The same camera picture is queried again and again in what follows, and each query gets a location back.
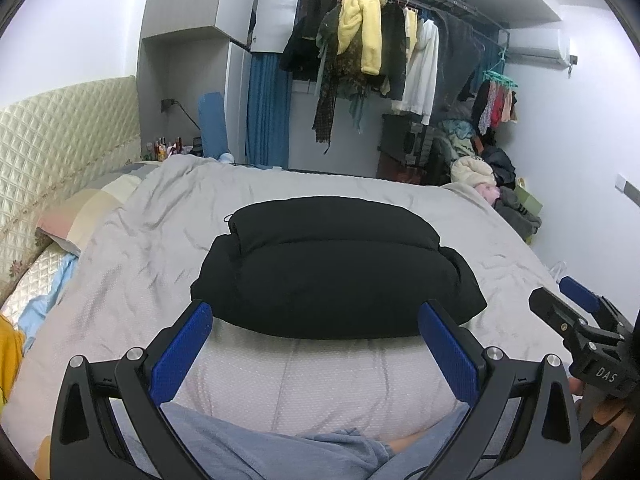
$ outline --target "blue gripper pad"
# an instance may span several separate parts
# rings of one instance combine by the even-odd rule
[[[418,328],[456,399],[475,405],[480,396],[478,369],[428,303],[418,311]]]
[[[589,314],[595,314],[600,309],[600,298],[570,276],[560,280],[560,292]]]
[[[211,307],[207,303],[201,303],[151,371],[149,396],[156,406],[175,397],[212,327]]]

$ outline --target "power outlet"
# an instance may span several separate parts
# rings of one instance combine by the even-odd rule
[[[173,99],[160,99],[160,113],[164,114],[173,104]]]

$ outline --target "yellow cloth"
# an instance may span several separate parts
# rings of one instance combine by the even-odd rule
[[[0,315],[0,412],[9,399],[11,387],[18,375],[24,339],[24,334],[14,329],[7,318]]]
[[[415,44],[418,41],[418,13],[415,10],[404,10],[404,34],[409,39],[409,45],[406,51],[406,60],[411,59],[411,54],[414,53]]]
[[[51,462],[51,436],[47,435],[42,441],[42,444],[40,444],[40,449],[38,450],[38,457],[36,459],[35,466],[33,467],[33,472],[40,480],[49,480],[50,462]]]
[[[382,64],[382,30],[380,0],[342,0],[338,19],[338,54],[342,54],[362,25],[363,74],[380,74]]]

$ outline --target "blue curtain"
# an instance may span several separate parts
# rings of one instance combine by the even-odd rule
[[[279,54],[252,56],[246,157],[249,164],[288,168],[292,77],[279,62]]]

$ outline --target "quilted headboard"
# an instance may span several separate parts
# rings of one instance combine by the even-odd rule
[[[36,236],[40,215],[136,160],[133,76],[68,86],[0,109],[0,304],[50,242]]]

